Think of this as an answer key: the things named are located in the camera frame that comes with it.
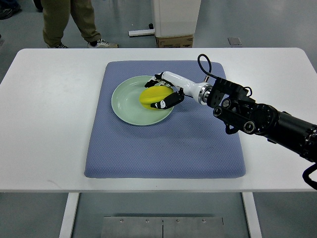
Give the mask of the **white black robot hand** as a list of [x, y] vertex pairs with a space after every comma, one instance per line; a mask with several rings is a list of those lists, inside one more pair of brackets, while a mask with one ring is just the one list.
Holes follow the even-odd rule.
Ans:
[[164, 110], [181, 103], [186, 96], [193, 98], [199, 104], [206, 105], [207, 92], [212, 89], [212, 86], [209, 83], [195, 83], [183, 76], [169, 71], [154, 75], [145, 84], [146, 89], [153, 86], [167, 86], [174, 91], [164, 99], [166, 103], [166, 108]]

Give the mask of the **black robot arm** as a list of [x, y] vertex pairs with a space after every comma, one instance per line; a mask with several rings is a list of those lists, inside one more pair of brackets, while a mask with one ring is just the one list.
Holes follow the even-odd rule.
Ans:
[[199, 102], [213, 108], [214, 117], [225, 124], [227, 134], [242, 131], [264, 136], [300, 157], [313, 163], [303, 172], [303, 180], [313, 189], [317, 183], [310, 175], [317, 170], [317, 126], [298, 119], [287, 112], [279, 112], [267, 104], [257, 104], [251, 98], [250, 87], [243, 87], [203, 70], [207, 78], [215, 79], [214, 85], [202, 90]]

